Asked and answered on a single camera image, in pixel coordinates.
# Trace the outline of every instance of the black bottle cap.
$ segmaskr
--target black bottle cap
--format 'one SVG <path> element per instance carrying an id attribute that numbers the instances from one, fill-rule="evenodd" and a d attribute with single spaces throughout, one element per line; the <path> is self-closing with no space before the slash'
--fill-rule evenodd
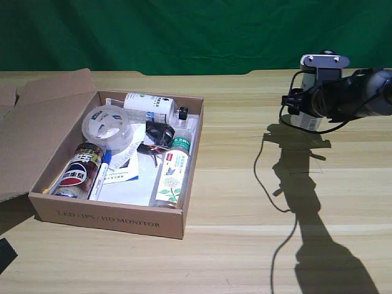
<path id="1" fill-rule="evenodd" d="M 178 119 L 185 121 L 187 117 L 188 117 L 188 108 L 181 106 L 178 110 Z"/>

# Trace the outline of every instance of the blue marker cap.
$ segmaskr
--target blue marker cap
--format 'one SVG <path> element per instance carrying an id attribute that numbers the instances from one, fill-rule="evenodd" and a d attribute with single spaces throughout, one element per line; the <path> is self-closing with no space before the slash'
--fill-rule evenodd
<path id="1" fill-rule="evenodd" d="M 109 164 L 111 161 L 111 152 L 106 152 L 104 158 L 102 158 L 103 164 Z"/>

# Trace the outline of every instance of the white cylinder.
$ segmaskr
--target white cylinder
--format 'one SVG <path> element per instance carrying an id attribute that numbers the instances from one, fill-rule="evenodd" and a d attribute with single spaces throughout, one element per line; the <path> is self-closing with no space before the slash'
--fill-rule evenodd
<path id="1" fill-rule="evenodd" d="M 176 110 L 176 104 L 171 98 L 128 93 L 124 101 L 124 108 L 146 111 L 147 121 L 169 124 Z"/>

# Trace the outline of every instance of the marker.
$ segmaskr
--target marker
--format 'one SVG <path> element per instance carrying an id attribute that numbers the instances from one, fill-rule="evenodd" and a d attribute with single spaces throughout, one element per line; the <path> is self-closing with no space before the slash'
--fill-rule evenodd
<path id="1" fill-rule="evenodd" d="M 102 186 L 104 185 L 104 180 L 106 176 L 106 172 L 108 171 L 109 168 L 109 163 L 111 161 L 111 153 L 107 152 L 104 155 L 104 158 L 102 159 L 102 164 L 100 165 L 100 169 L 96 178 L 96 182 L 94 183 L 94 186 L 91 189 L 91 194 L 90 194 L 90 200 L 98 200 L 100 191 L 102 189 Z"/>

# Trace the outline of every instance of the box lid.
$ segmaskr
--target box lid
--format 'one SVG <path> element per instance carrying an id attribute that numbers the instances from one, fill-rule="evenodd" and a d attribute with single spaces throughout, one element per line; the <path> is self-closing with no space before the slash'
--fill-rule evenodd
<path id="1" fill-rule="evenodd" d="M 0 128 L 6 115 L 13 110 L 17 101 L 17 87 L 8 85 L 0 88 Z"/>
<path id="2" fill-rule="evenodd" d="M 62 141 L 93 108 L 95 93 L 88 69 L 26 84 L 0 128 L 0 202 L 32 191 Z"/>

